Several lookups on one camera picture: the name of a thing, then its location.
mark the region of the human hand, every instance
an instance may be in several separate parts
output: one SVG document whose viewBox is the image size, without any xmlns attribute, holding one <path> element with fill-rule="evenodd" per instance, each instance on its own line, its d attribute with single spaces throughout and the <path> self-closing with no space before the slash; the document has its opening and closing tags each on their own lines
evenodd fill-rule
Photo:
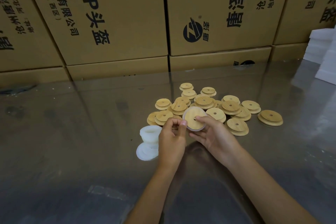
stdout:
<svg viewBox="0 0 336 224">
<path fill-rule="evenodd" d="M 189 133 L 190 137 L 203 144 L 219 162 L 228 166 L 233 156 L 241 149 L 236 138 L 223 123 L 211 116 L 196 116 L 196 120 L 205 123 L 206 126 L 201 131 Z"/>
<path fill-rule="evenodd" d="M 186 149 L 186 130 L 186 120 L 169 118 L 166 121 L 159 135 L 158 169 L 176 172 Z"/>
</svg>

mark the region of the metal table surface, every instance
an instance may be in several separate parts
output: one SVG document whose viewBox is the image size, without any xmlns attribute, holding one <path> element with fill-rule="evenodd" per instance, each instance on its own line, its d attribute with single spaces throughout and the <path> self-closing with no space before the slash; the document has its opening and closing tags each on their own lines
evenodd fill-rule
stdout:
<svg viewBox="0 0 336 224">
<path fill-rule="evenodd" d="M 122 223 L 157 160 L 136 156 L 139 130 L 182 82 L 279 112 L 253 115 L 241 145 L 322 223 L 336 219 L 336 86 L 308 61 L 37 85 L 0 96 L 0 223 Z M 229 171 L 191 138 L 164 223 L 262 223 Z"/>
</svg>

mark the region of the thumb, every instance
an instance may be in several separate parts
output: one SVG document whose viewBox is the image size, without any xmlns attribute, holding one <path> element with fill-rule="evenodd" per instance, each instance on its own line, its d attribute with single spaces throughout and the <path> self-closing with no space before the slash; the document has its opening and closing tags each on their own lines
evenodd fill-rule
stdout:
<svg viewBox="0 0 336 224">
<path fill-rule="evenodd" d="M 218 123 L 218 121 L 211 116 L 196 116 L 196 120 L 207 124 L 209 127 L 214 127 Z"/>
<path fill-rule="evenodd" d="M 187 131 L 187 121 L 183 120 L 178 127 L 177 136 L 185 138 L 186 137 L 186 131 Z"/>
</svg>

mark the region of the reflective surface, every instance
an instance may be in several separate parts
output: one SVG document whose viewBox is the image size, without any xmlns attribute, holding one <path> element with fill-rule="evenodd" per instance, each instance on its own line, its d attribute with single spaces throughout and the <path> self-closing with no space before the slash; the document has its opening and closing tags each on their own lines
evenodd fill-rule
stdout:
<svg viewBox="0 0 336 224">
<path fill-rule="evenodd" d="M 336 86 L 302 61 L 53 83 L 0 95 L 0 223 L 122 223 L 154 172 L 136 149 L 159 98 L 211 86 L 279 112 L 242 146 L 322 223 L 336 219 Z M 226 168 L 191 138 L 164 223 L 262 223 Z"/>
</svg>

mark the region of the human arm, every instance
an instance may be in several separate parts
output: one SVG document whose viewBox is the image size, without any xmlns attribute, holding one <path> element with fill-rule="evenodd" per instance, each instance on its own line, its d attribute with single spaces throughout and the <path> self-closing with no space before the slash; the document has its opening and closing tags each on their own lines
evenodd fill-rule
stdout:
<svg viewBox="0 0 336 224">
<path fill-rule="evenodd" d="M 159 135 L 159 161 L 124 224 L 158 224 L 170 183 L 186 147 L 187 121 L 170 118 Z"/>
<path fill-rule="evenodd" d="M 210 117 L 196 117 L 206 123 L 205 131 L 190 133 L 239 182 L 266 223 L 318 223 L 244 150 L 225 126 Z"/>
</svg>

